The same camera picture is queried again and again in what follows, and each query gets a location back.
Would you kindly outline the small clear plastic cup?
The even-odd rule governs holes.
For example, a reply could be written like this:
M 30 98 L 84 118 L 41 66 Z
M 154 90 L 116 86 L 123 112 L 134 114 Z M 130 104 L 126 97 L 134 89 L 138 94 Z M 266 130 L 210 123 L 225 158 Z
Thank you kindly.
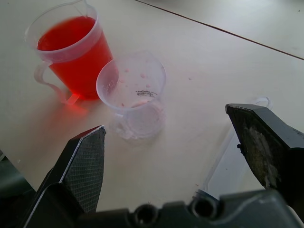
M 149 51 L 107 63 L 97 77 L 96 91 L 114 113 L 110 128 L 126 140 L 154 137 L 165 125 L 165 85 L 164 66 Z

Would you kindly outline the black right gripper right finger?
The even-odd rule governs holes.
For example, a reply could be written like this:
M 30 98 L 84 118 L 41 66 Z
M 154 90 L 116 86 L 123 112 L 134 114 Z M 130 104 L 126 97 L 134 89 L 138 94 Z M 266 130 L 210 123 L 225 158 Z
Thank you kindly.
M 277 190 L 297 215 L 304 215 L 304 133 L 267 107 L 227 104 L 225 109 L 254 176 L 265 189 Z

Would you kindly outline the jug with red liquid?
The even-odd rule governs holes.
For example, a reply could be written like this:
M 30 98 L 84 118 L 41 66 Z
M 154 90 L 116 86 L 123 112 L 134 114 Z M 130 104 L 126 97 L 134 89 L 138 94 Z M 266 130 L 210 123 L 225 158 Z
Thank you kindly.
M 90 30 L 78 41 L 63 48 L 41 50 L 39 41 L 51 29 L 73 19 L 83 18 L 93 22 Z M 74 104 L 78 99 L 96 100 L 96 81 L 101 69 L 113 59 L 96 9 L 87 0 L 75 0 L 52 7 L 35 18 L 25 32 L 25 41 L 41 59 L 34 79 L 55 91 L 60 102 Z M 46 69 L 53 73 L 71 92 L 67 97 L 59 87 L 44 80 Z

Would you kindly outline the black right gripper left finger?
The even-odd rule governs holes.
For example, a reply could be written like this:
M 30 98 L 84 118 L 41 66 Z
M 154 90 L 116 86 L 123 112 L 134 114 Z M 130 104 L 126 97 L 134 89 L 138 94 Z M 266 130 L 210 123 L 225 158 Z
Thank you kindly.
M 23 218 L 23 228 L 74 228 L 79 216 L 96 212 L 104 174 L 104 126 L 68 141 Z

